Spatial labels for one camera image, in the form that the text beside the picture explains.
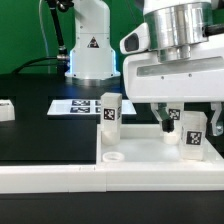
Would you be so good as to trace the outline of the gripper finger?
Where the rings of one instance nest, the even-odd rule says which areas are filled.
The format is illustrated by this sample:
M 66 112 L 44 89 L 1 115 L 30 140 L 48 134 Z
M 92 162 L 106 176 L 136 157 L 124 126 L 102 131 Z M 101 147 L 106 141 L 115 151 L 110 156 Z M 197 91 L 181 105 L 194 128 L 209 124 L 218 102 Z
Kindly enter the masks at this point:
M 224 133 L 224 103 L 212 102 L 211 110 L 213 115 L 210 121 L 210 133 L 212 136 L 220 136 Z

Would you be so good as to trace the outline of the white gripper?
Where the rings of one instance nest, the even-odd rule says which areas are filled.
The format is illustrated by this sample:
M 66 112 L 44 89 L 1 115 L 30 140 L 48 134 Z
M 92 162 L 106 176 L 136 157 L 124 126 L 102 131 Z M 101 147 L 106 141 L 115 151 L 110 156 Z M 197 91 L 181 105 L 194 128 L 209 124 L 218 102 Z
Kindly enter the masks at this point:
M 224 101 L 224 34 L 193 45 L 188 59 L 163 63 L 150 44 L 145 23 L 120 41 L 124 86 L 130 101 L 151 103 L 163 132 L 174 131 L 166 103 Z

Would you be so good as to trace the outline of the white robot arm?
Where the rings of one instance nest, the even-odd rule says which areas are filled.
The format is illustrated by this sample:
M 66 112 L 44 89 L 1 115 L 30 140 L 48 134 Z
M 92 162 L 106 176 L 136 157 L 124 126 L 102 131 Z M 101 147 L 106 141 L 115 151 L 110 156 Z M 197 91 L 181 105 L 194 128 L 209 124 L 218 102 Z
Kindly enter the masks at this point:
M 135 0 L 144 22 L 120 41 L 126 56 L 116 71 L 110 10 L 103 0 L 74 0 L 76 44 L 65 77 L 81 83 L 124 78 L 127 97 L 149 103 L 165 131 L 171 103 L 209 102 L 213 136 L 224 133 L 224 24 L 215 25 L 217 0 Z

